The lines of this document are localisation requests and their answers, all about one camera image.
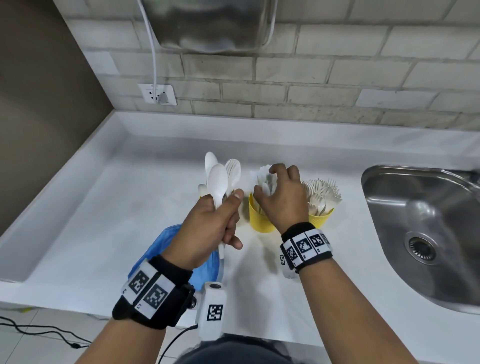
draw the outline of hand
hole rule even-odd
[[[261,186],[255,186],[253,197],[280,234],[283,234],[292,225],[308,222],[307,195],[297,166],[287,169],[285,164],[274,164],[269,172],[277,175],[275,193],[267,197]]]
[[[243,191],[238,189],[217,210],[211,195],[199,199],[162,256],[180,268],[192,270],[205,263],[221,242],[241,249],[243,244],[235,236],[235,227],[242,199]]]

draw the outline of electrical outlet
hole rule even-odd
[[[152,84],[138,84],[146,104],[159,104],[159,105],[177,105],[177,99],[173,92],[172,85],[157,85],[156,86],[156,99],[153,99],[153,85]]]

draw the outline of person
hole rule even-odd
[[[296,166],[273,165],[277,189],[265,196],[259,186],[254,197],[281,234],[308,223],[307,199]],[[217,210],[210,195],[190,211],[162,258],[176,267],[192,270],[205,262],[221,241],[236,249],[235,236],[243,191],[236,190]],[[398,336],[331,258],[299,271],[313,319],[333,364],[414,364]],[[77,364],[154,364],[165,336],[164,329],[130,319],[110,320],[78,359]],[[261,340],[225,337],[201,345],[177,361],[197,363],[291,363]]]

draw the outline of brown panel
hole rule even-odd
[[[113,107],[51,0],[0,1],[0,235]]]

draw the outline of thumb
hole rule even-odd
[[[265,205],[266,205],[266,199],[267,199],[267,196],[264,195],[264,192],[262,190],[262,187],[261,186],[255,186],[254,188],[254,191],[253,191],[253,197],[255,198],[255,200],[257,200],[258,204],[260,205],[260,207],[265,210]]]
[[[243,190],[240,188],[235,190],[225,202],[216,209],[215,213],[220,215],[225,220],[225,223],[227,223],[230,217],[239,209],[243,195]]]

